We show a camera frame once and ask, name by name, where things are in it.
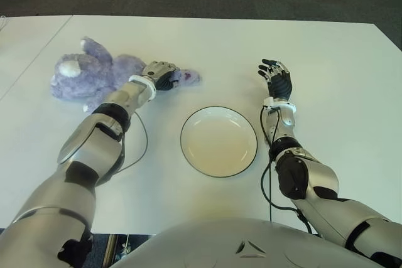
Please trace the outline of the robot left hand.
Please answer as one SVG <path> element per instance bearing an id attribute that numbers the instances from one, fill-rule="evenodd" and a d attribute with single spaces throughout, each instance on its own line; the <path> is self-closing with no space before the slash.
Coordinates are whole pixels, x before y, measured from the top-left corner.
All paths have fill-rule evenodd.
<path id="1" fill-rule="evenodd" d="M 177 71 L 178 68 L 172 63 L 153 61 L 143 69 L 141 75 L 151 80 L 157 90 L 168 91 L 175 86 L 173 76 Z"/>

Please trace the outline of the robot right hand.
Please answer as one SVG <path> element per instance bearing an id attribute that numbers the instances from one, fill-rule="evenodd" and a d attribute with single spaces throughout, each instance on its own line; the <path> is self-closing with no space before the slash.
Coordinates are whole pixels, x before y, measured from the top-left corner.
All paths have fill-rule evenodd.
<path id="1" fill-rule="evenodd" d="M 258 74 L 268 86 L 269 96 L 288 101 L 292 92 L 291 76 L 288 69 L 279 61 L 262 59 L 258 65 Z"/>

